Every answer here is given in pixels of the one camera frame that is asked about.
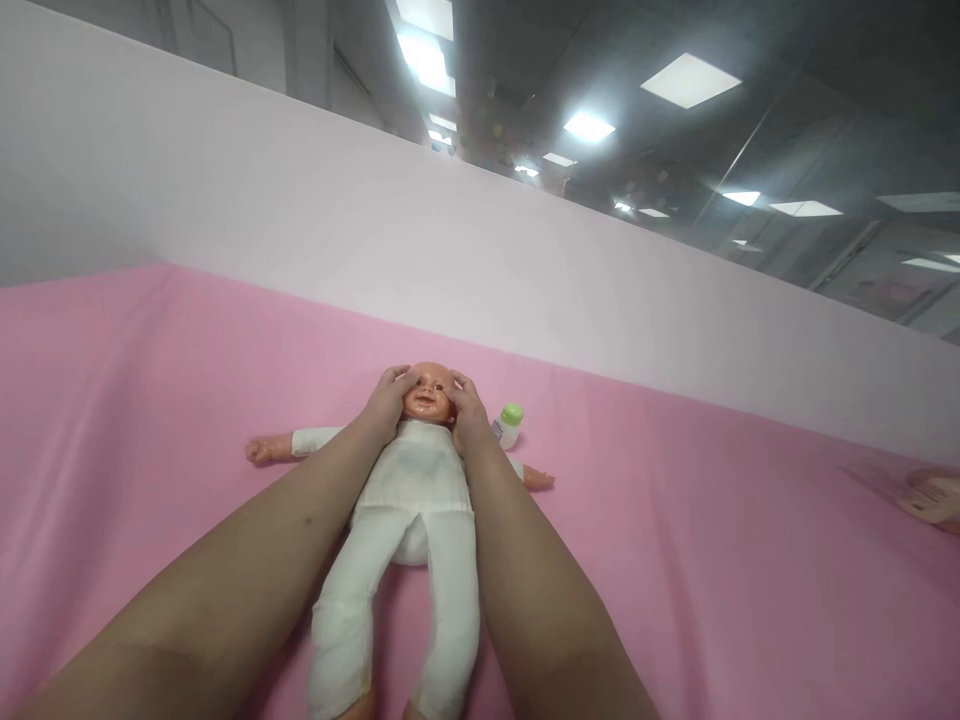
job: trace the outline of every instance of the doll face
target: doll face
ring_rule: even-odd
[[[411,370],[420,371],[420,379],[403,396],[403,416],[442,425],[454,412],[443,388],[453,387],[453,375],[437,363],[417,363]]]

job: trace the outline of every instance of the fluorescent light panel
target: fluorescent light panel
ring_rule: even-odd
[[[593,115],[588,115],[587,113],[577,113],[570,118],[570,121],[563,126],[563,129],[572,132],[581,140],[590,143],[600,142],[616,130],[613,125],[605,123],[603,120],[595,118]]]
[[[429,40],[413,35],[397,35],[397,41],[400,43],[403,59],[413,68],[422,85],[450,97],[457,96],[456,82],[447,75],[447,66],[439,47]]]
[[[741,82],[720,68],[684,53],[640,87],[674,105],[692,108]]]
[[[550,162],[556,163],[557,165],[562,165],[563,167],[570,167],[571,165],[577,164],[576,160],[569,160],[563,157],[563,155],[557,155],[556,153],[547,153],[546,155],[543,156],[543,159],[549,160]]]
[[[924,258],[914,258],[913,260],[904,260],[904,265],[913,265],[927,270],[940,270],[941,272],[960,272],[960,265],[948,265],[947,263],[938,263],[935,260],[925,260]]]
[[[434,125],[445,127],[447,130],[453,130],[454,132],[457,131],[457,124],[455,122],[442,118],[439,115],[430,113],[430,122],[432,122]]]
[[[792,203],[770,203],[770,207],[779,210],[785,215],[791,217],[821,217],[824,215],[843,215],[839,210],[834,210],[829,205],[824,205],[816,200],[803,200]]]
[[[449,0],[397,0],[397,9],[411,25],[453,42],[453,5]]]
[[[760,193],[758,192],[724,193],[723,196],[725,198],[733,200],[734,202],[738,202],[741,205],[746,205],[747,207],[750,207],[757,201],[757,198],[760,197]]]
[[[960,192],[881,195],[877,200],[900,212],[960,212]]]
[[[453,145],[453,141],[450,140],[450,138],[445,138],[436,130],[427,130],[427,135],[429,135],[431,138],[433,138],[437,142],[442,142],[444,145]]]

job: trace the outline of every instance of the forearm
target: forearm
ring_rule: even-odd
[[[382,432],[358,417],[174,560],[26,716],[69,707],[72,717],[83,717],[76,712],[83,708],[90,717],[122,717],[126,710],[140,718],[169,717],[173,706],[178,716],[231,717],[309,603],[384,444]],[[164,693],[163,702],[142,705],[144,675]],[[108,686],[115,690],[118,677],[140,692],[118,697],[114,691],[105,709],[97,695]],[[130,706],[118,708],[125,699]]]
[[[482,604],[517,714],[656,717],[602,601],[492,436],[465,459]]]

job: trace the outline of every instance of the pink mat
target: pink mat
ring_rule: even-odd
[[[526,407],[514,454],[558,476],[538,502],[664,717],[960,716],[960,544],[885,498],[907,459],[169,266],[0,291],[0,338],[0,715],[283,472],[250,435],[347,422],[385,366],[438,360]],[[430,612],[391,569],[385,716]],[[251,716],[303,716],[298,640]],[[488,643],[469,707],[509,715]]]

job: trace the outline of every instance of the white onesie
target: white onesie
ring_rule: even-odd
[[[341,429],[297,430],[293,454],[319,450]],[[523,465],[510,462],[522,478]],[[357,500],[350,534],[313,606],[312,720],[341,715],[370,689],[373,597],[391,560],[429,566],[433,632],[413,699],[427,720],[455,720],[476,658],[480,606],[470,491],[442,425],[401,422]]]

